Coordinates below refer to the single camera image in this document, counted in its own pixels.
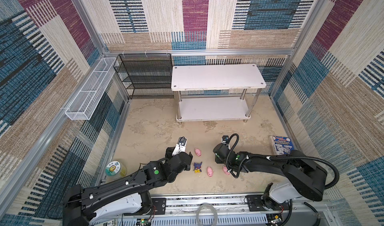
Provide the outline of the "purple yellow toy figure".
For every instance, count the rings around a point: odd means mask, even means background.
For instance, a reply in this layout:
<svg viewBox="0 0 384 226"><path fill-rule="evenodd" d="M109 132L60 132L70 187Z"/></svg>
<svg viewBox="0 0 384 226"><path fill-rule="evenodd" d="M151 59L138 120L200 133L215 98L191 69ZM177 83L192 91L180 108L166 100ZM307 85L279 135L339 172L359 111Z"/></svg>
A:
<svg viewBox="0 0 384 226"><path fill-rule="evenodd" d="M202 164L203 164L203 162L194 163L194 172L195 173L201 173L202 172Z"/></svg>

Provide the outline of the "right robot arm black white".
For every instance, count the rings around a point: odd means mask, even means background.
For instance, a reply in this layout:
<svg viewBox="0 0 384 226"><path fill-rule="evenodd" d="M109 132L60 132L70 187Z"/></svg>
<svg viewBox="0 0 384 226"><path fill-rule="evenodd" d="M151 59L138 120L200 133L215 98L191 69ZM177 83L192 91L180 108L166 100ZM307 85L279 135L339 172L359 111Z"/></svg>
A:
<svg viewBox="0 0 384 226"><path fill-rule="evenodd" d="M300 197L320 202L324 191L340 180L337 167L324 159L306 156L297 150L285 155L236 153L237 144L230 144L232 138L238 139L239 135L223 136L222 142L213 149L216 163L224 164L231 176L237 179L241 173L261 172L286 178L283 182L268 184L260 197L267 211Z"/></svg>

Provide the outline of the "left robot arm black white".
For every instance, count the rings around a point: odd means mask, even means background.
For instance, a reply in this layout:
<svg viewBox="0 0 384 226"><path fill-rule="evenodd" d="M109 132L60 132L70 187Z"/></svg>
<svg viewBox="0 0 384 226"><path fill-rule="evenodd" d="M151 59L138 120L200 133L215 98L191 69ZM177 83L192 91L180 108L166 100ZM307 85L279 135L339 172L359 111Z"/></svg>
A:
<svg viewBox="0 0 384 226"><path fill-rule="evenodd" d="M71 187L63 199L63 225L87 226L98 209L132 194L148 195L149 190L174 182L178 174L191 169L192 159L191 153L180 152L150 161L135 173L101 186Z"/></svg>

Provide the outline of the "white two-tier shelf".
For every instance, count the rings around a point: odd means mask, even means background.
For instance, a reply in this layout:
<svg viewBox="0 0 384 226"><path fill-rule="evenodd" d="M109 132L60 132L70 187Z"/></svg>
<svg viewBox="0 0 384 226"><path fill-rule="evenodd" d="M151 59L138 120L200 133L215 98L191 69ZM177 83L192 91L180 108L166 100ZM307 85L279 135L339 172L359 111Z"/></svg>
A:
<svg viewBox="0 0 384 226"><path fill-rule="evenodd" d="M266 86L255 64L175 66L171 89L177 102L176 120L246 122ZM241 94L182 98L182 92L209 90L241 90Z"/></svg>

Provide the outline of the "pink pig toy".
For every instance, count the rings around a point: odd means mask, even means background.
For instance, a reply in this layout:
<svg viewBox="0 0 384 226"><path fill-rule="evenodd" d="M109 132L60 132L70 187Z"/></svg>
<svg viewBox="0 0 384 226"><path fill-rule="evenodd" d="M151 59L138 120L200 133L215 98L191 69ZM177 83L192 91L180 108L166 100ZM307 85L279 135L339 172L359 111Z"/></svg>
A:
<svg viewBox="0 0 384 226"><path fill-rule="evenodd" d="M213 169L212 169L211 167L207 167L207 175L208 175L209 177L212 177L212 176L213 176L213 173L214 173Z"/></svg>
<svg viewBox="0 0 384 226"><path fill-rule="evenodd" d="M202 155L201 150L198 149L198 148L195 148L195 153L196 153L196 155L199 156L199 157Z"/></svg>
<svg viewBox="0 0 384 226"><path fill-rule="evenodd" d="M230 175L230 174L231 174L226 166L223 166L222 169L223 169L223 172L224 172L226 175Z"/></svg>

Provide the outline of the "clear tubing coil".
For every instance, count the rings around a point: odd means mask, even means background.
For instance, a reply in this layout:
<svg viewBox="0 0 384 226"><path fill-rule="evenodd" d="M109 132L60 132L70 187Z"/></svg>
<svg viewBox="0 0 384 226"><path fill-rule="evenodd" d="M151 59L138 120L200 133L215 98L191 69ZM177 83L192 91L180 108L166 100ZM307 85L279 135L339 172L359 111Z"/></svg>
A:
<svg viewBox="0 0 384 226"><path fill-rule="evenodd" d="M211 224L211 226L216 226L218 223L218 219L219 219L218 218L218 212L213 205L208 204L208 203L204 203L204 204L200 205L196 211L196 222L197 222L198 226L203 226L202 222L200 221L200 213L201 213L203 208L207 208L213 213L214 221Z"/></svg>

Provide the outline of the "blue picture book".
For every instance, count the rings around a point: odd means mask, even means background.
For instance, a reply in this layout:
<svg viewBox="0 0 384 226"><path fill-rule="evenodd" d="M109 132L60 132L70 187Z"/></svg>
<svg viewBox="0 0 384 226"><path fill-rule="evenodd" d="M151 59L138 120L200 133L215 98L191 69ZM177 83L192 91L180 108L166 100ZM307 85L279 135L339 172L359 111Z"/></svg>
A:
<svg viewBox="0 0 384 226"><path fill-rule="evenodd" d="M293 141L288 137L270 135L269 140L275 155L286 155L295 150Z"/></svg>

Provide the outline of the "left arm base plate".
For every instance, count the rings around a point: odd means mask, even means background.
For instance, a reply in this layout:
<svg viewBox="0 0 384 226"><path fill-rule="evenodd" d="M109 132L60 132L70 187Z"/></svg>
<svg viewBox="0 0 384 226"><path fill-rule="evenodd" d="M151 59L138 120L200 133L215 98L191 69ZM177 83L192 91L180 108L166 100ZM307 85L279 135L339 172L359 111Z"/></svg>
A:
<svg viewBox="0 0 384 226"><path fill-rule="evenodd" d="M150 215L164 215L166 211L166 198L155 197L152 198L152 206L146 210L139 210L136 213L123 213L123 216L150 216Z"/></svg>

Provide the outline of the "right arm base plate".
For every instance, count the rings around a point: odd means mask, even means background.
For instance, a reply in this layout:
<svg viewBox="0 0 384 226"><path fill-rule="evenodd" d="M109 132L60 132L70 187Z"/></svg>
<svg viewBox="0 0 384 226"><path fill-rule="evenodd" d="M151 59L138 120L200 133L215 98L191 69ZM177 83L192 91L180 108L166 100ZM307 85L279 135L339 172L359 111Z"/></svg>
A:
<svg viewBox="0 0 384 226"><path fill-rule="evenodd" d="M266 212L266 211L279 211L289 210L290 204L288 201L284 203L277 203L270 197L264 198L261 194L245 196L245 203L249 207L250 212Z"/></svg>

